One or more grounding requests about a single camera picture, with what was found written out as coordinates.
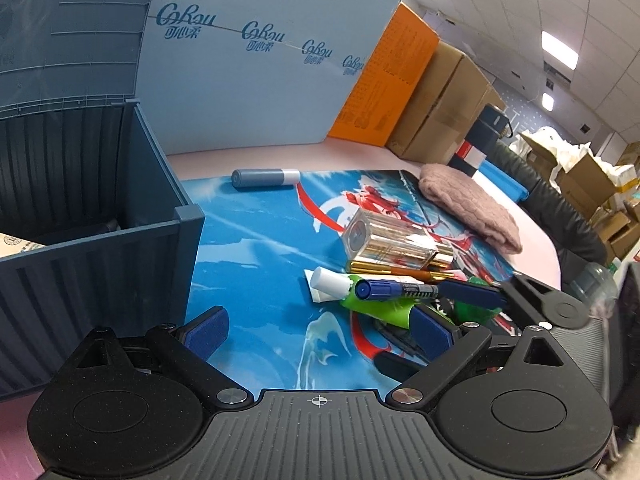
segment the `air vent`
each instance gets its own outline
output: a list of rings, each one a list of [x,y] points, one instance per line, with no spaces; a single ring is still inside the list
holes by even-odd
[[[560,86],[569,89],[569,87],[571,86],[571,80],[565,76],[562,72],[560,72],[557,68],[552,67],[551,65],[549,65],[549,63],[547,63],[545,61],[545,72],[548,76],[550,76],[549,79],[551,79],[551,82],[553,84],[559,84]]]

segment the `red and white label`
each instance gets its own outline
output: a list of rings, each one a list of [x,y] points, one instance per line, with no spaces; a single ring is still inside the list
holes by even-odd
[[[468,165],[476,168],[480,167],[480,164],[486,159],[486,155],[472,145],[468,140],[465,140],[462,145],[456,151],[456,155],[464,160]]]

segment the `pink table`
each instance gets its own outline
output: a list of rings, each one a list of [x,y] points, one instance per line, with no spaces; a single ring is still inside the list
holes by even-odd
[[[321,144],[240,148],[173,155],[169,162],[181,180],[231,174],[236,168],[297,168],[323,170],[407,170],[418,175],[420,165],[400,160],[385,148],[327,139]],[[484,175],[474,180],[505,206],[520,228],[523,251],[508,255],[513,267],[547,285],[560,288],[556,249],[537,224]],[[0,403],[0,479],[34,480],[42,468],[26,433],[26,417],[36,396]]]

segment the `dark blue thermos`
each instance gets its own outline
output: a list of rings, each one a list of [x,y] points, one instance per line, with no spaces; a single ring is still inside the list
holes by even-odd
[[[508,124],[509,120],[500,108],[486,105],[448,166],[474,176]]]

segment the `crate lid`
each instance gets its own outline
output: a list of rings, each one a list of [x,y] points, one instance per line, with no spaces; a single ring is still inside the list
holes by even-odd
[[[150,0],[0,0],[0,119],[123,102]]]

